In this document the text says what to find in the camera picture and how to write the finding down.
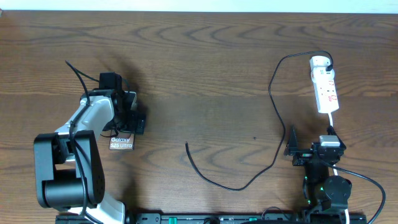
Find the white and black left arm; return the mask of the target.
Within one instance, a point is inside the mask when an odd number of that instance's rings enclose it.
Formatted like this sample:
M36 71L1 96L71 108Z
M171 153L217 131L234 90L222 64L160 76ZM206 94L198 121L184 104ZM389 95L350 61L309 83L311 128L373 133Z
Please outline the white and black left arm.
M105 72L98 82L63 126L34 139L37 201L70 212L66 220L73 223L134 223L125 204L106 191L97 140L103 131L142 134L146 116L137 109L136 92L123 89L122 76Z

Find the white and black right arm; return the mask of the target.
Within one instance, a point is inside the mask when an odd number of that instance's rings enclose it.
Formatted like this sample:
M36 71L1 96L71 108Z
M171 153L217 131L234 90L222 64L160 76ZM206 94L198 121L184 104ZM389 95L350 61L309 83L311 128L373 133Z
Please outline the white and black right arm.
M348 208L352 183L339 175L330 175L329 168L340 161L346 146L333 127L327 134L319 136L308 149L299 148L295 128L291 127L284 155L292 156L293 166L305 169L303 194L308 207L302 212L305 222L314 222L316 218L338 217Z

